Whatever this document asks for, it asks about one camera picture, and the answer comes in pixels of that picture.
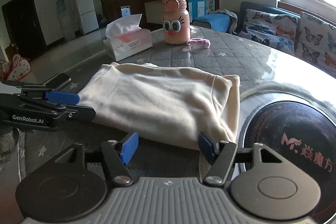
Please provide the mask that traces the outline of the cream sweatshirt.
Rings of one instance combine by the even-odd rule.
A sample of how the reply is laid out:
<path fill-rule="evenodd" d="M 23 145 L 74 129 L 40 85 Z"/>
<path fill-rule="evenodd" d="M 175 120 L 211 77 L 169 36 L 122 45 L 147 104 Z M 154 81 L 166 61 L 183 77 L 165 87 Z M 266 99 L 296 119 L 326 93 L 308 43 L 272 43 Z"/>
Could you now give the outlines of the cream sweatshirt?
<path fill-rule="evenodd" d="M 235 141 L 240 78 L 192 67 L 104 64 L 79 92 L 80 105 L 94 108 L 94 122 L 142 138 L 198 149 L 198 136 Z"/>

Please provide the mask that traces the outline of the black smartphone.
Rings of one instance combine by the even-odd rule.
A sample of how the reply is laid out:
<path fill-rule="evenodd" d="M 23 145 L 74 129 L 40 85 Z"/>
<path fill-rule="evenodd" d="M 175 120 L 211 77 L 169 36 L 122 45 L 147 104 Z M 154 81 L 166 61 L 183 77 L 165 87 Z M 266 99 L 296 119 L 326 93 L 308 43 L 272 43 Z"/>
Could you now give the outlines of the black smartphone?
<path fill-rule="evenodd" d="M 60 90 L 66 85 L 68 85 L 70 82 L 71 82 L 71 77 L 69 77 L 69 75 L 65 73 L 60 73 L 57 76 L 55 76 L 53 79 L 45 83 L 45 86 L 53 90 Z"/>

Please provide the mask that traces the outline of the water dispenser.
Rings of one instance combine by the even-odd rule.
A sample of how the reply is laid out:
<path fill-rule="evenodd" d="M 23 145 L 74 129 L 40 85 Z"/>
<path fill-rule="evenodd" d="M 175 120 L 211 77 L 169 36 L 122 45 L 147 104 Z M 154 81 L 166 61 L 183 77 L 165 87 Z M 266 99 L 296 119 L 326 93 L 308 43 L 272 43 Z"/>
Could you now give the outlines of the water dispenser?
<path fill-rule="evenodd" d="M 76 38 L 75 31 L 72 27 L 72 19 L 69 11 L 66 8 L 65 1 L 57 0 L 56 8 L 65 41 L 69 42 L 71 40 L 74 40 Z"/>

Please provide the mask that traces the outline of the white refrigerator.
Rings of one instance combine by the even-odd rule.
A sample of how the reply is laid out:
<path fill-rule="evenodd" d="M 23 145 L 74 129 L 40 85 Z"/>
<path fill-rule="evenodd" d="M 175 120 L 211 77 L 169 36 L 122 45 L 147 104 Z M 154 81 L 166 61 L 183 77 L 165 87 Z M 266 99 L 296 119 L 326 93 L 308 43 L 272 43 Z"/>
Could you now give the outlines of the white refrigerator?
<path fill-rule="evenodd" d="M 75 0 L 80 30 L 86 35 L 99 28 L 93 0 Z"/>

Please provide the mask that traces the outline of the black induction cooker plate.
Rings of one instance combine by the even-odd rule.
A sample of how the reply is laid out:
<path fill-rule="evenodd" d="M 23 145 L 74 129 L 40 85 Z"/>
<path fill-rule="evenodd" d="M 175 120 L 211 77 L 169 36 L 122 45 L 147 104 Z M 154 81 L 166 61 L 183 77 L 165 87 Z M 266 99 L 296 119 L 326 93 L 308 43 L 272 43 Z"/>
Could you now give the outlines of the black induction cooker plate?
<path fill-rule="evenodd" d="M 327 115 L 301 102 L 272 102 L 245 120 L 239 143 L 263 143 L 309 174 L 321 188 L 313 219 L 335 217 L 335 123 Z"/>

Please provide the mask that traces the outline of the tissue box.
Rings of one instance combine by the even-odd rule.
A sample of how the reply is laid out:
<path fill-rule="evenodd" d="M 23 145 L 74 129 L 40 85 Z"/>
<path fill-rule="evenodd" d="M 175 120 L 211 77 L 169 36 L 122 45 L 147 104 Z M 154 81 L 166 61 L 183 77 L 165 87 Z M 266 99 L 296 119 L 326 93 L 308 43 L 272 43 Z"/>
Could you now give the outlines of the tissue box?
<path fill-rule="evenodd" d="M 139 26 L 142 14 L 118 18 L 106 26 L 103 40 L 106 53 L 120 61 L 153 46 L 151 32 Z"/>

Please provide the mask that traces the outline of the pink cartoon water bottle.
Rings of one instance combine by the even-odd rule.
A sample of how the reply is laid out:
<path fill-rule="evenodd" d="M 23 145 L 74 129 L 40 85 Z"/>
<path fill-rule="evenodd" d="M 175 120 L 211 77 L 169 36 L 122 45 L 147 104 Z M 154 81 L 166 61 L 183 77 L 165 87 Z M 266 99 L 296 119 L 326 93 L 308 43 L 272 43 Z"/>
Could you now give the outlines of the pink cartoon water bottle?
<path fill-rule="evenodd" d="M 162 0 L 162 28 L 167 44 L 186 44 L 190 39 L 190 16 L 186 0 Z"/>

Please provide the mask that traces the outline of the blue folded blanket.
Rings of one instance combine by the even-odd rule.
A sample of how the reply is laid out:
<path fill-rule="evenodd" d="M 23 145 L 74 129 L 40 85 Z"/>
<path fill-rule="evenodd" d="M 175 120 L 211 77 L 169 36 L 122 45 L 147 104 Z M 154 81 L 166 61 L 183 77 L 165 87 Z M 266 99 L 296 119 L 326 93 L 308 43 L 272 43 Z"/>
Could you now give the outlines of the blue folded blanket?
<path fill-rule="evenodd" d="M 208 28 L 214 31 L 231 34 L 238 26 L 238 16 L 235 12 L 222 9 L 212 14 L 199 16 L 191 22 L 193 26 Z"/>

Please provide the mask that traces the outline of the flat butterfly pillow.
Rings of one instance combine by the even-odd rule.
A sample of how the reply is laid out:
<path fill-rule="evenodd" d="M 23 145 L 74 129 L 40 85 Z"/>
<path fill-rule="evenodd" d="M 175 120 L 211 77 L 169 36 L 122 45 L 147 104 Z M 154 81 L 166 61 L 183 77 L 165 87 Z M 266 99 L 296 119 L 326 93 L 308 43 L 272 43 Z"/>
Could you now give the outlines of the flat butterfly pillow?
<path fill-rule="evenodd" d="M 245 28 L 239 32 L 239 36 L 294 55 L 297 26 L 288 19 L 276 20 L 273 18 L 271 24 L 248 21 Z"/>

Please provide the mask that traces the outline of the blue sofa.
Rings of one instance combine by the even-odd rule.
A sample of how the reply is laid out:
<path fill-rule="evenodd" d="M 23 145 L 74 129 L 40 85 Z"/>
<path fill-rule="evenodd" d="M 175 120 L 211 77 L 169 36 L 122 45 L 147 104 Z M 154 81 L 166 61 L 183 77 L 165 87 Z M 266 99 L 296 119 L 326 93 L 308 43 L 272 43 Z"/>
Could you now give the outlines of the blue sofa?
<path fill-rule="evenodd" d="M 238 26 L 232 34 L 238 34 L 248 21 L 271 24 L 273 18 L 276 20 L 288 19 L 295 26 L 299 22 L 299 15 L 290 11 L 257 3 L 243 1 L 239 11 L 233 11 L 238 16 Z"/>

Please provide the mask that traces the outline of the upright butterfly pillow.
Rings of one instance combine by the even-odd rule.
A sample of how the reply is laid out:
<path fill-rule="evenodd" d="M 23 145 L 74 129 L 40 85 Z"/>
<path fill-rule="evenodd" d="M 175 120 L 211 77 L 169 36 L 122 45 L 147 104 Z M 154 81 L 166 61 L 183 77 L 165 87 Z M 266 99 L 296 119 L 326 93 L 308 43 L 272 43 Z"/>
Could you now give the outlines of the upright butterfly pillow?
<path fill-rule="evenodd" d="M 335 36 L 335 25 L 302 12 L 295 39 L 295 56 L 335 76 Z"/>

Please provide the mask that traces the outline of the blue white cabinet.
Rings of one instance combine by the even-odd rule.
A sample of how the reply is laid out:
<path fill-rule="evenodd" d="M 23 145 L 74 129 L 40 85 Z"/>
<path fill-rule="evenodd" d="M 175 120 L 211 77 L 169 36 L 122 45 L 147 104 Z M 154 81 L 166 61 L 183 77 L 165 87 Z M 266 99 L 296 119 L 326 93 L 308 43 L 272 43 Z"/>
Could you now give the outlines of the blue white cabinet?
<path fill-rule="evenodd" d="M 190 21 L 207 13 L 208 0 L 188 0 Z"/>

